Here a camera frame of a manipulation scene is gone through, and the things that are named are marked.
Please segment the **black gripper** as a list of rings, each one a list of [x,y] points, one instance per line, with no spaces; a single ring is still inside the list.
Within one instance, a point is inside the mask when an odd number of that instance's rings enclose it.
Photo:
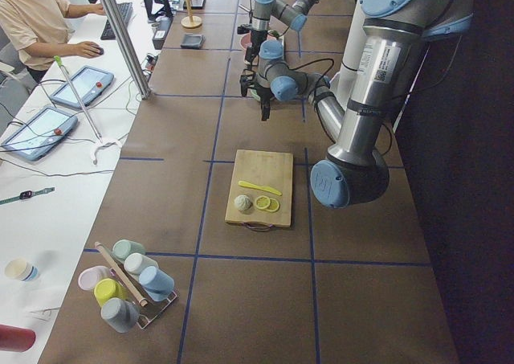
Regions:
[[[239,77],[241,96],[251,96],[260,103],[261,120],[267,121],[270,116],[270,102],[272,100],[271,90],[265,88],[258,81],[258,73],[251,69],[244,69]]]
[[[249,41],[245,45],[245,63],[252,63],[259,55],[259,50],[263,42],[267,40],[267,24],[259,24],[257,26],[251,24],[241,24],[237,27],[238,35],[246,35]]]

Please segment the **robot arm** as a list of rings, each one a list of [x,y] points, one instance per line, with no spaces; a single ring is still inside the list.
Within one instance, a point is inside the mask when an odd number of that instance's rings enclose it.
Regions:
[[[312,168],[311,188],[323,205],[342,208],[386,191],[389,171],[375,143],[410,49],[464,33],[474,0],[356,0],[335,84],[291,68],[281,42],[267,38],[272,18],[300,31],[319,1],[255,0],[247,62],[258,68],[240,84],[243,92],[256,90],[263,119],[271,100],[303,97],[313,105],[332,145]]]
[[[287,31],[300,32],[306,23],[309,11],[320,0],[295,0],[288,4],[284,0],[249,0],[250,8],[239,7],[248,13],[249,22],[237,28],[239,35],[249,35],[250,42],[245,47],[244,63],[251,68],[259,55],[262,44],[271,36],[276,40]],[[271,32],[271,18],[276,18],[286,26],[283,33]]]

